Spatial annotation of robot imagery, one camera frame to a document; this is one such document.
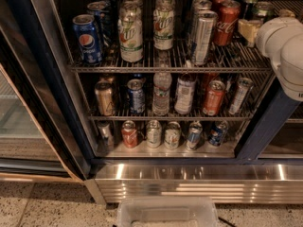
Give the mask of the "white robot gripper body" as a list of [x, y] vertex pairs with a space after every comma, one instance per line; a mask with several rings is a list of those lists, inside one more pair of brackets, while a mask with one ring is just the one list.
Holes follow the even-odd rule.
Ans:
[[266, 58], [273, 59], [287, 51], [298, 52], [302, 45], [303, 25], [292, 17], [277, 17], [261, 26], [256, 47]]

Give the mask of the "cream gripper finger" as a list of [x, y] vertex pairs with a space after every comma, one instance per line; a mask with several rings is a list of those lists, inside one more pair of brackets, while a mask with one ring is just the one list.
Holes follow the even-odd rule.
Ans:
[[258, 30], [262, 26], [261, 20], [238, 20], [238, 32], [245, 46], [254, 47]]
[[289, 10], [289, 9], [281, 9], [279, 12], [278, 12], [278, 16], [279, 17], [292, 17], [294, 18], [295, 17], [295, 14], [293, 11]]

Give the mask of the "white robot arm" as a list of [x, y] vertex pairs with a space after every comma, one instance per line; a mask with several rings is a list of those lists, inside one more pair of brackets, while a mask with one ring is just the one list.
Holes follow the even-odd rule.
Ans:
[[303, 24], [294, 17], [238, 20], [240, 35], [270, 60], [284, 93], [303, 101]]

